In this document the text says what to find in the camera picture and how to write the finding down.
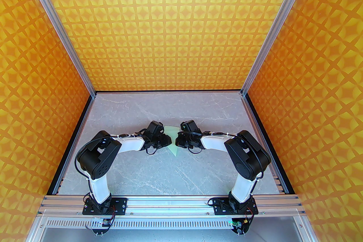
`black wire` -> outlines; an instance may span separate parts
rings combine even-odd
[[[147,137],[146,135],[144,135],[144,134],[137,134],[137,135],[134,135],[135,137],[145,137],[149,142],[151,142],[151,139],[149,138],[149,137]]]
[[[78,150],[77,154],[75,155],[75,158],[74,158],[74,167],[76,169],[76,171],[78,171],[81,175],[83,175],[84,177],[86,177],[87,179],[89,179],[89,177],[87,177],[83,172],[81,172],[78,167],[77,167],[77,155],[80,151],[82,151],[87,145],[89,145],[91,142],[94,142],[94,141],[99,141],[101,139],[105,139],[105,138],[108,138],[109,136],[106,136],[106,137],[102,137],[102,138],[97,138],[97,139],[94,139],[94,140],[91,140],[89,142],[87,142],[84,146],[82,146],[82,148],[80,150]]]
[[[91,194],[91,195],[93,195],[93,192],[92,192],[92,189],[91,189],[91,184],[90,184],[90,179],[89,179],[89,177],[87,176],[87,175],[85,175],[83,172],[81,172],[79,169],[78,169],[78,166],[77,166],[77,155],[78,155],[78,153],[80,152],[80,151],[82,151],[87,145],[89,145],[91,142],[94,142],[94,141],[100,141],[100,140],[102,140],[102,139],[105,139],[105,138],[109,138],[109,136],[106,136],[106,137],[102,137],[102,138],[97,138],[97,139],[94,139],[94,140],[91,140],[91,141],[89,141],[89,142],[87,142],[84,146],[82,146],[82,148],[80,149],[80,150],[78,150],[78,152],[77,152],[77,154],[75,155],[75,158],[74,158],[74,167],[75,167],[75,169],[76,169],[76,171],[78,171],[81,175],[83,175],[86,179],[87,179],[87,181],[88,181],[88,187],[89,187],[89,189],[90,189],[90,192],[87,194],[87,195],[89,195],[89,194]]]
[[[218,204],[216,204],[216,203],[210,204],[209,202],[210,202],[211,200],[213,200],[213,199],[215,199],[215,200],[219,201],[219,205],[218,205]],[[219,198],[210,198],[210,199],[208,200],[208,202],[206,202],[206,204],[207,204],[209,207],[220,206],[221,204],[223,204],[223,205],[224,205],[225,207],[227,207],[227,208],[229,208],[229,207],[230,207],[230,206],[229,206],[229,205],[227,205],[225,202],[222,202]]]
[[[89,196],[89,195],[90,195],[90,193],[91,193],[91,192],[88,192],[88,193],[86,193],[86,194],[83,196],[83,202],[84,202],[84,203],[86,202],[86,201],[85,201],[85,197]]]
[[[148,148],[146,149],[146,153],[147,153],[148,155],[154,155],[158,149],[155,149],[155,151],[154,151],[153,153],[149,153],[149,152],[147,152],[147,150],[148,150]]]
[[[197,136],[203,136],[202,133],[192,132],[192,131],[180,131],[178,134],[182,135],[184,133],[188,133],[188,134],[192,134],[192,135],[197,135]]]
[[[253,192],[253,190],[254,190],[254,188],[255,188],[255,186],[256,186],[256,184],[257,184],[257,180],[259,180],[259,178],[258,178],[258,179],[256,179],[256,181],[254,182],[254,185],[253,185],[253,187],[252,187],[252,189],[251,189],[250,193],[252,193],[252,192]]]
[[[250,149],[252,150],[252,152],[253,152],[254,156],[256,157],[256,159],[257,159],[257,161],[258,161],[259,167],[261,168],[261,177],[257,177],[257,178],[256,178],[256,180],[260,180],[260,179],[263,177],[263,168],[262,168],[262,164],[261,164],[261,162],[259,161],[259,158],[258,158],[258,156],[257,156],[257,152],[256,152],[256,150],[255,150],[253,147],[251,147]]]
[[[199,153],[201,153],[202,151],[203,151],[203,149],[201,149],[199,152],[193,152],[192,150],[190,150],[190,148],[188,147],[188,150],[189,150],[189,152],[191,152],[192,154],[199,154]]]
[[[252,217],[251,217],[251,221],[250,221],[250,224],[252,223],[252,220],[253,220],[253,218],[254,218],[254,213],[251,211],[251,209],[249,208],[249,207],[247,207],[248,208],[248,210],[250,211],[250,213],[251,213],[251,215],[252,215]]]
[[[112,227],[113,222],[115,221],[115,218],[116,218],[115,206],[112,206],[112,209],[113,209],[113,212],[112,212],[112,216],[111,216],[111,220],[110,220],[110,225],[108,226],[107,229],[105,229],[105,231],[101,232],[102,235],[104,235],[104,234],[106,234],[108,232],[108,230]],[[93,234],[96,234],[96,236],[98,235],[98,233],[96,233],[94,229],[88,228],[87,226],[86,226],[86,228],[92,230]]]

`black rubber edge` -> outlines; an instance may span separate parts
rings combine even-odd
[[[258,126],[259,126],[261,132],[262,132],[262,135],[263,135],[263,137],[266,140],[267,146],[270,149],[270,152],[272,154],[272,157],[273,157],[273,159],[276,162],[277,169],[279,170],[279,172],[281,174],[281,177],[284,180],[284,183],[285,183],[286,188],[288,190],[287,194],[295,194],[295,191],[293,189],[293,186],[291,185],[291,183],[290,183],[290,181],[288,179],[288,176],[286,175],[285,169],[283,168],[283,166],[282,166],[282,164],[280,162],[280,159],[277,156],[276,150],[274,149],[274,147],[272,145],[272,142],[271,142],[269,136],[267,135],[267,132],[266,132],[266,130],[265,130],[263,124],[262,124],[261,119],[259,118],[259,116],[257,114],[257,111],[256,111],[256,109],[255,109],[255,107],[254,107],[254,105],[253,105],[253,103],[251,101],[251,98],[249,97],[248,93],[246,94],[245,97],[246,97],[246,100],[247,100],[247,102],[248,102],[251,110],[252,110],[252,113],[253,113],[254,117],[256,118],[256,121],[258,123]]]
[[[97,93],[147,93],[147,92],[221,92],[221,91],[238,91],[240,89],[224,89],[224,90],[144,90],[144,91],[96,91]]]
[[[74,128],[74,131],[73,131],[73,134],[72,134],[72,136],[71,136],[71,138],[69,140],[68,146],[67,146],[66,150],[64,151],[63,157],[61,159],[61,162],[59,163],[59,166],[57,168],[56,174],[54,175],[53,180],[50,183],[50,186],[49,186],[47,195],[55,195],[54,194],[54,191],[57,190],[57,189],[55,189],[55,186],[57,185],[57,181],[60,178],[60,174],[62,172],[62,169],[63,169],[64,165],[65,165],[65,162],[66,162],[66,159],[67,159],[67,157],[69,155],[69,152],[70,152],[70,150],[72,148],[72,145],[74,143],[75,137],[77,136],[77,133],[79,131],[79,128],[81,127],[82,121],[83,121],[84,117],[86,116],[86,112],[87,112],[88,107],[91,104],[91,100],[92,100],[92,97],[89,96],[88,97],[88,100],[86,102],[86,105],[85,105],[85,107],[84,107],[84,109],[82,111],[82,114],[81,114],[81,116],[80,116],[80,118],[78,120],[78,123],[77,123],[77,125]]]

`black mounting plate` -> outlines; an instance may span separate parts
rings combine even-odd
[[[112,215],[111,208],[115,207],[116,216],[124,216],[127,208],[127,198],[112,198],[110,203],[110,211],[105,215]],[[82,215],[102,215],[97,209],[92,206],[90,198],[86,199],[85,205],[83,206]]]
[[[213,203],[214,215],[223,216],[223,215],[257,215],[258,209],[255,200],[252,198],[245,206],[245,210],[243,212],[236,213],[233,211],[231,206],[229,205],[229,198],[211,198],[211,202]]]

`aluminum frame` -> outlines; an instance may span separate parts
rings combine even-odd
[[[126,215],[117,216],[111,229],[231,229],[232,218],[244,217],[214,215],[208,200],[226,195],[122,197],[128,198]],[[254,198],[259,209],[257,216],[292,216],[303,241],[315,242],[311,238],[310,223],[303,220],[305,211],[297,195],[254,195]],[[40,241],[46,228],[84,229],[88,225],[101,229],[104,216],[84,216],[83,206],[81,195],[45,196],[26,242]]]
[[[62,180],[63,180],[63,178],[65,176],[65,173],[66,173],[66,171],[67,171],[67,169],[68,169],[68,167],[69,167],[69,165],[70,165],[70,163],[72,161],[72,156],[73,156],[74,151],[75,151],[75,149],[77,147],[77,144],[78,144],[79,138],[81,137],[84,126],[86,125],[86,122],[87,122],[88,116],[89,116],[89,114],[91,112],[94,101],[95,101],[95,98],[92,98],[89,105],[88,105],[88,107],[87,107],[86,113],[83,116],[81,125],[80,125],[80,127],[78,129],[78,132],[77,132],[77,134],[75,136],[75,139],[74,139],[74,141],[72,143],[71,149],[70,149],[70,151],[69,151],[69,153],[67,155],[64,166],[63,166],[63,168],[62,168],[62,170],[61,170],[61,172],[59,174],[59,178],[58,178],[58,180],[57,180],[57,182],[56,182],[56,184],[54,186],[54,191],[53,191],[52,194],[57,194],[58,193],[58,190],[59,190],[59,188],[60,188],[60,186],[62,184]]]
[[[272,156],[271,150],[270,150],[269,146],[267,145],[266,139],[265,139],[264,135],[262,134],[262,131],[261,131],[259,125],[258,125],[258,122],[257,122],[257,120],[256,120],[256,118],[255,118],[255,116],[254,116],[254,114],[253,114],[253,112],[251,110],[251,107],[250,107],[250,105],[249,105],[249,103],[248,103],[248,101],[246,99],[246,96],[243,95],[243,94],[241,94],[241,101],[242,101],[242,104],[243,104],[243,106],[244,106],[244,108],[246,110],[248,118],[249,118],[249,120],[250,120],[250,122],[252,124],[252,127],[253,127],[253,129],[254,129],[254,131],[256,133],[256,137],[257,137],[258,142],[268,152],[268,154],[270,156]],[[282,186],[283,191],[285,193],[288,193],[289,192],[288,187],[286,186],[285,181],[284,181],[283,177],[281,176],[281,173],[280,173],[280,171],[279,171],[279,169],[277,167],[277,164],[276,164],[276,161],[275,161],[274,158],[271,158],[270,166],[271,166],[272,175],[276,176],[278,178],[278,180],[280,181],[280,186]]]
[[[269,53],[277,35],[279,34],[282,26],[285,23],[289,12],[291,11],[296,0],[283,0],[280,6],[279,11],[276,14],[276,17],[271,25],[270,30],[267,33],[267,36],[261,46],[261,49],[258,52],[258,55],[252,65],[251,70],[249,71],[246,80],[242,86],[241,93],[243,96],[246,95],[248,90],[250,89],[254,79],[256,78],[258,71],[262,67],[263,62],[265,61],[267,54]]]
[[[57,32],[62,44],[64,45],[65,50],[67,51],[72,63],[74,64],[75,68],[78,71],[83,83],[85,84],[88,92],[90,93],[92,98],[95,98],[96,91],[92,85],[90,78],[87,75],[86,70],[84,69],[78,54],[76,53],[72,42],[69,39],[69,36],[61,22],[61,19],[58,16],[58,13],[53,5],[51,0],[39,0],[42,4],[45,12],[47,13],[49,20],[53,24],[55,31]]]

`cable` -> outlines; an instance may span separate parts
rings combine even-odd
[[[101,236],[102,236],[102,237],[104,236],[104,234],[106,234],[106,233],[108,232],[108,230],[112,227],[113,222],[115,221],[116,213],[115,213],[115,206],[114,206],[114,205],[112,206],[112,209],[113,209],[113,212],[112,212],[112,216],[111,216],[111,219],[110,219],[110,225],[108,226],[108,228],[107,228],[107,229],[105,229],[105,231],[102,231],[102,232],[101,232]],[[94,230],[94,229],[89,228],[87,225],[86,225],[85,227],[86,227],[87,229],[91,230],[91,231],[93,232],[93,234],[96,234],[96,235],[95,235],[95,237],[97,237],[98,233],[97,233],[97,232],[95,232],[95,230]]]
[[[154,155],[158,149],[155,149],[155,151],[154,151],[153,153],[149,153],[147,150],[148,150],[148,148],[146,149],[146,153],[147,153],[148,155]]]
[[[82,148],[80,150],[78,150],[77,154],[75,155],[75,158],[74,158],[74,167],[76,169],[76,171],[78,171],[78,173],[80,173],[81,175],[83,175],[85,178],[89,179],[88,176],[86,176],[83,172],[81,172],[78,167],[77,167],[77,155],[80,151],[82,151],[87,145],[89,145],[91,142],[94,142],[94,141],[100,141],[102,139],[105,139],[105,138],[109,138],[109,136],[106,136],[106,137],[102,137],[102,138],[97,138],[97,139],[94,139],[94,140],[91,140],[89,142],[87,142],[84,146],[82,146]]]
[[[151,142],[151,139],[149,137],[147,137],[146,135],[144,134],[137,134],[137,135],[134,135],[135,137],[142,137],[142,138],[146,138],[149,142]]]
[[[192,132],[192,131],[180,131],[180,132],[178,132],[178,134],[180,134],[180,135],[182,135],[184,133],[188,133],[188,134],[192,134],[192,135],[197,135],[197,136],[203,136],[203,133]]]
[[[93,192],[91,190],[91,182],[90,182],[90,179],[88,179],[88,188],[90,189],[90,194],[93,195]]]
[[[254,213],[251,211],[251,209],[249,208],[249,207],[247,207],[248,208],[248,210],[251,212],[251,215],[252,215],[252,217],[251,217],[251,221],[250,221],[250,224],[252,223],[252,220],[253,220],[253,218],[254,218]]]
[[[88,193],[86,193],[84,196],[83,196],[83,202],[85,203],[86,201],[85,201],[85,197],[87,197],[87,196],[89,196],[90,195],[90,193],[91,192],[88,192]]]
[[[216,204],[216,203],[210,204],[209,202],[210,202],[211,200],[213,200],[213,199],[215,199],[216,201],[219,201],[219,205],[218,205],[218,204]],[[209,207],[219,206],[219,207],[221,207],[221,208],[222,208],[222,206],[221,206],[221,205],[224,205],[224,207],[225,207],[225,208],[230,208],[230,206],[229,206],[229,205],[227,205],[225,202],[221,201],[219,198],[210,198],[210,199],[208,200],[208,202],[206,202],[206,204],[207,204]]]
[[[201,149],[199,152],[193,152],[192,150],[190,150],[190,148],[188,147],[188,150],[189,150],[189,152],[191,152],[192,154],[199,154],[199,153],[201,153],[202,151],[203,151],[203,149]]]
[[[254,182],[254,184],[253,184],[253,187],[252,187],[252,189],[251,189],[251,191],[250,191],[250,194],[253,192],[253,190],[254,190],[254,188],[255,188],[255,186],[256,186],[256,184],[257,184],[257,182],[258,182],[258,179],[256,179],[256,180],[255,180],[255,182]]]

